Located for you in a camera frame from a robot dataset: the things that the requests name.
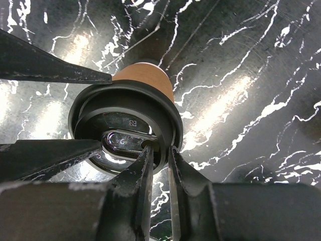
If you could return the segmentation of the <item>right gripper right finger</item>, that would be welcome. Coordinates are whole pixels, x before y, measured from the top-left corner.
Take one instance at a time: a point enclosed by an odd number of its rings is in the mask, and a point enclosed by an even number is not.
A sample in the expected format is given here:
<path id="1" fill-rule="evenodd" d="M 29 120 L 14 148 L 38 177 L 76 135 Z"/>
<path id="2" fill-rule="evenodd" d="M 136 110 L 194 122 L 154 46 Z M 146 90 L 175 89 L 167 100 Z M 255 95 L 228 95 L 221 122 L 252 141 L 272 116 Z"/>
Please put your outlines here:
<path id="1" fill-rule="evenodd" d="M 320 240 L 320 191 L 214 183 L 169 148 L 173 240 Z"/>

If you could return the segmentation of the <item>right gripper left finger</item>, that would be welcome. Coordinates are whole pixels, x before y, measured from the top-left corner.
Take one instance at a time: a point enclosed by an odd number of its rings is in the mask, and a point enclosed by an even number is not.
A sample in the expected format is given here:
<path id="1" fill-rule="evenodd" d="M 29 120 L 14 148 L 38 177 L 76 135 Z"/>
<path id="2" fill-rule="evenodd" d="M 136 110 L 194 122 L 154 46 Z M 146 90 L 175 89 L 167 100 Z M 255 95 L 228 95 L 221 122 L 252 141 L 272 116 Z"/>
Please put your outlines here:
<path id="1" fill-rule="evenodd" d="M 153 148 L 108 182 L 1 184 L 1 240 L 148 240 Z"/>

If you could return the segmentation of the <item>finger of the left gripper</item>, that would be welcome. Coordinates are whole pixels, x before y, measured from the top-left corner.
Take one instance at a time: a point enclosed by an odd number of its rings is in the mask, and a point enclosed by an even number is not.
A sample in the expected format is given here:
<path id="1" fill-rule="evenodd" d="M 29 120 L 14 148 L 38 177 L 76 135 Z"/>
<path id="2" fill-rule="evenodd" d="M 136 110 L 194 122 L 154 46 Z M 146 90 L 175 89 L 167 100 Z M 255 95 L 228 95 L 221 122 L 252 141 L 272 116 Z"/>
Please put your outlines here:
<path id="1" fill-rule="evenodd" d="M 47 181 L 102 151 L 96 140 L 17 140 L 1 144 L 1 182 Z"/>
<path id="2" fill-rule="evenodd" d="M 111 84 L 110 74 L 63 61 L 1 30 L 1 79 L 73 84 Z"/>

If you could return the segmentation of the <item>single black cup lid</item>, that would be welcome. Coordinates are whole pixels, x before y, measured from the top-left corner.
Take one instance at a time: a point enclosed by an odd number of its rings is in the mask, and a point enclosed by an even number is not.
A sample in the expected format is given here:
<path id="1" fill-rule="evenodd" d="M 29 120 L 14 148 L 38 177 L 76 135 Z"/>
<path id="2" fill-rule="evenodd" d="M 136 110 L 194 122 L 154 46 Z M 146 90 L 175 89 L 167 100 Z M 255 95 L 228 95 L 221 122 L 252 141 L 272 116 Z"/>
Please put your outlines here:
<path id="1" fill-rule="evenodd" d="M 134 80 L 85 88 L 71 106 L 68 128 L 74 139 L 102 144 L 87 163 L 105 174 L 123 171 L 146 146 L 153 148 L 157 173 L 168 163 L 170 146 L 181 149 L 183 144 L 183 122 L 173 101 Z"/>

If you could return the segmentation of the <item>single brown paper cup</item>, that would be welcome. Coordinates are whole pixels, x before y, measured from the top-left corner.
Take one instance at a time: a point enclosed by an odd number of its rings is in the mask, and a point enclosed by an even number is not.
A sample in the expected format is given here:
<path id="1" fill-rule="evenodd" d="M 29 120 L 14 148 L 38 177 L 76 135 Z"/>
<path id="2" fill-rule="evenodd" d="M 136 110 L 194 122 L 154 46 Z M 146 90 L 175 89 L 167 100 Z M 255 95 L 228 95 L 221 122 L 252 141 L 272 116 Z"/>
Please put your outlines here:
<path id="1" fill-rule="evenodd" d="M 112 81 L 133 80 L 156 88 L 163 93 L 172 103 L 174 93 L 168 75 L 158 66 L 149 62 L 131 64 L 113 75 Z"/>

